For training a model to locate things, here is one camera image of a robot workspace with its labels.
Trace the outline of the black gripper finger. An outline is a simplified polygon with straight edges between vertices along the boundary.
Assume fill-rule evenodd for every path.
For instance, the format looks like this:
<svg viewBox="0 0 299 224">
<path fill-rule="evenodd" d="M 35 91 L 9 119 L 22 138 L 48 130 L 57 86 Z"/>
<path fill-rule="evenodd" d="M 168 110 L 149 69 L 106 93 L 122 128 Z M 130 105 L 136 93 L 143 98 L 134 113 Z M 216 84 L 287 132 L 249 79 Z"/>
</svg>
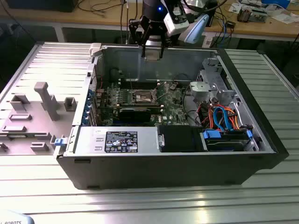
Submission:
<svg viewBox="0 0 299 224">
<path fill-rule="evenodd" d="M 166 41 L 166 33 L 167 29 L 165 25 L 162 24 L 156 24 L 156 45 L 160 44 L 161 51 L 159 53 L 159 58 L 163 58 L 164 50 L 167 47 L 167 41 Z"/>
<path fill-rule="evenodd" d="M 146 42 L 150 37 L 152 31 L 151 20 L 147 17 L 137 19 L 129 19 L 128 27 L 134 43 L 142 48 L 142 58 L 145 57 Z"/>
</svg>

